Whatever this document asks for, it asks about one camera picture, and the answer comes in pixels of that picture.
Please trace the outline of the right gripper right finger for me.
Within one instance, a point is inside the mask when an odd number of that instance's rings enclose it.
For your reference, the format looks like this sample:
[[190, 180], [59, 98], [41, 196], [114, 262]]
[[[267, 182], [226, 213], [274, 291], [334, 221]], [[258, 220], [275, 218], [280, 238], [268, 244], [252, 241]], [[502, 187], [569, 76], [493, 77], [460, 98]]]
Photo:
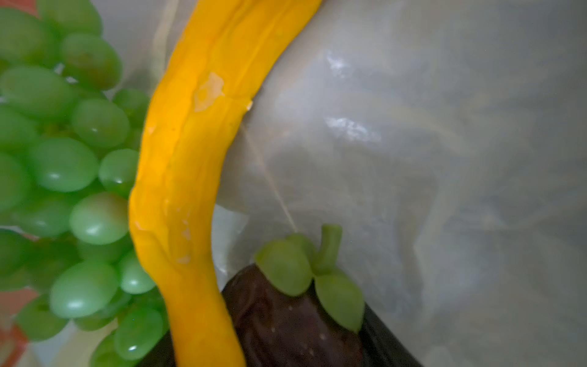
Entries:
[[359, 338], [363, 367], [422, 367], [368, 304]]

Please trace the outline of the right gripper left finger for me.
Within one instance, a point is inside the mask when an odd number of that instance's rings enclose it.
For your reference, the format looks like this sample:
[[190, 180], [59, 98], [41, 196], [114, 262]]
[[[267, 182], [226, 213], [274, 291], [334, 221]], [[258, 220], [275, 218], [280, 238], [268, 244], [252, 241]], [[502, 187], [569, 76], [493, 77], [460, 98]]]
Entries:
[[137, 367], [176, 367], [171, 333], [167, 332], [157, 345], [137, 364]]

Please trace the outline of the fake dark brown fruit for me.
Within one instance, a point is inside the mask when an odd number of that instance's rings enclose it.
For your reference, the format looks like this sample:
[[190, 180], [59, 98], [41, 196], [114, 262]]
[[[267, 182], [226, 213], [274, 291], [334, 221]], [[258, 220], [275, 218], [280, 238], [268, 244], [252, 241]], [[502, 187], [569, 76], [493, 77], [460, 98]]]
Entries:
[[365, 298], [336, 264], [342, 227], [264, 244], [223, 297], [248, 366], [360, 366]]

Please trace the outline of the cream translucent plastic bag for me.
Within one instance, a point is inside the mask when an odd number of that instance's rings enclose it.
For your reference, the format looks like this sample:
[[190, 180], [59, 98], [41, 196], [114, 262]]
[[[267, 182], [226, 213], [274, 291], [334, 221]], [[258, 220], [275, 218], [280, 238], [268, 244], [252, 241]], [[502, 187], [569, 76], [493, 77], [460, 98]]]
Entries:
[[324, 2], [229, 151], [220, 282], [321, 220], [424, 365], [584, 366], [585, 2]]

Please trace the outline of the fake yellow banana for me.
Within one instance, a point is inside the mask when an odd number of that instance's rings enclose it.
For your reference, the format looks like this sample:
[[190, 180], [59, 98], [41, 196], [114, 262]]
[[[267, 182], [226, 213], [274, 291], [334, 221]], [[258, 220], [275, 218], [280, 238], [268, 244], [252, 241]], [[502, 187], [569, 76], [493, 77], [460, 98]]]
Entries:
[[244, 115], [319, 6], [198, 2], [151, 98], [129, 225], [165, 301], [179, 366], [246, 363], [212, 260], [216, 196]]

